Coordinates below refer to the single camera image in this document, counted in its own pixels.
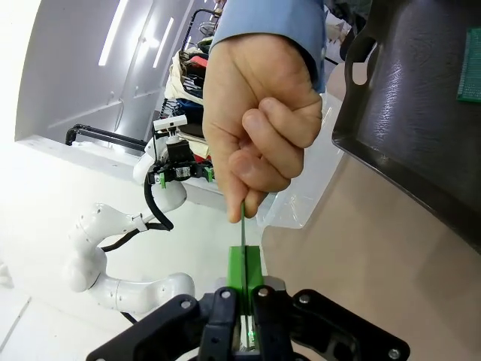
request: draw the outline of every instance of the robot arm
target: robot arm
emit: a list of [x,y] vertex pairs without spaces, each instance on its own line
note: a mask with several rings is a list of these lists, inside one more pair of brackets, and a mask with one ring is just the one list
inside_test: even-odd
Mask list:
[[[180,207],[186,199],[182,184],[173,182],[166,190],[156,190],[163,212]],[[103,204],[93,205],[80,216],[70,238],[74,252],[66,267],[66,278],[74,292],[88,291],[99,305],[137,314],[147,313],[180,294],[195,294],[190,276],[182,273],[169,275],[154,282],[132,282],[109,277],[106,273],[107,256],[99,247],[111,235],[127,235],[138,229],[148,230],[152,213],[136,216],[124,214]]]
[[131,282],[109,277],[105,252],[115,247],[99,245],[112,235],[124,235],[128,241],[138,232],[147,231],[149,221],[157,218],[156,229],[171,230],[173,224],[164,215],[186,201],[181,181],[189,177],[213,179],[212,165],[197,163],[189,143],[179,138],[177,127],[186,124],[185,116],[154,122],[154,135],[145,154],[134,168],[134,179],[144,183],[144,197],[149,210],[124,214],[109,205],[95,204],[80,216],[71,239],[74,251],[65,276],[74,292],[88,291],[99,305],[121,312],[147,313],[180,294],[194,296],[194,283],[186,274],[173,274],[160,281]]

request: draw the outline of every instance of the hand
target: hand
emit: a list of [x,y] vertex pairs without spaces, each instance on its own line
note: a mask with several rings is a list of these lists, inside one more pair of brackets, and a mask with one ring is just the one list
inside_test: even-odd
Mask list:
[[231,222],[253,217],[266,192],[287,188],[319,134],[322,100],[298,49],[278,35],[242,35],[212,50],[204,136]]

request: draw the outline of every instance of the ceiling light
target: ceiling light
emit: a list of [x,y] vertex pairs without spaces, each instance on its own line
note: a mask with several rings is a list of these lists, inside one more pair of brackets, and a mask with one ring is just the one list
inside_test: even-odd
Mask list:
[[172,24],[174,23],[174,18],[168,21],[167,29],[164,32],[164,36],[162,37],[162,41],[160,42],[159,51],[157,52],[157,56],[155,61],[153,62],[153,68],[157,68],[157,64],[159,64],[160,54],[162,53],[162,49],[164,48],[165,42],[167,41],[168,33],[171,31]]
[[117,33],[117,29],[119,28],[120,20],[122,19],[122,15],[124,10],[126,9],[128,0],[120,0],[117,10],[112,19],[112,23],[110,25],[110,29],[108,29],[107,37],[105,38],[104,48],[100,54],[100,59],[98,60],[98,66],[104,66],[107,64],[108,54],[110,49],[112,48],[113,40],[115,39],[115,34]]

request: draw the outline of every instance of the black cable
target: black cable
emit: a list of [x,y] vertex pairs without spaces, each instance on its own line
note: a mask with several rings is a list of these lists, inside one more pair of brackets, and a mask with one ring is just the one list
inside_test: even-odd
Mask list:
[[[151,230],[151,229],[156,229],[158,231],[167,231],[168,230],[163,224],[160,224],[160,223],[146,223],[145,226],[147,227],[147,230]],[[127,243],[128,241],[133,239],[134,236],[138,235],[140,232],[141,231],[139,231],[138,229],[134,229],[133,231],[130,231],[129,233],[124,235],[120,240],[118,240],[114,244],[111,244],[110,246],[102,247],[101,249],[105,253],[107,253],[107,252],[111,252],[112,250],[116,250],[118,248],[121,248],[125,243]]]
[[152,122],[152,140],[153,140],[153,153],[154,153],[154,164],[158,162],[157,160],[157,146],[156,146],[156,127],[153,125]]
[[132,325],[135,325],[137,323],[137,320],[133,318],[131,314],[128,314],[127,312],[120,312],[127,320],[131,322]]
[[130,241],[135,235],[138,235],[140,232],[141,231],[139,231],[138,229],[134,229],[133,231],[130,231],[129,233],[124,235],[120,240],[118,240],[114,244],[111,244],[110,246],[102,247],[101,249],[105,253],[107,253],[107,252],[111,252],[112,250],[116,250],[117,248],[121,248],[125,243]]
[[168,231],[174,228],[174,224],[162,213],[162,211],[157,207],[156,201],[153,199],[152,186],[149,184],[149,175],[145,176],[144,181],[144,197],[147,206],[157,220],[165,226]]

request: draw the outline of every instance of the shirt cuff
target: shirt cuff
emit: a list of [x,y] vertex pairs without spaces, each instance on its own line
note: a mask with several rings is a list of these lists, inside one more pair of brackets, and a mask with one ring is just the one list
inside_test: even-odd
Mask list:
[[313,88],[325,92],[323,0],[228,0],[210,48],[236,35],[258,33],[285,36],[302,48]]

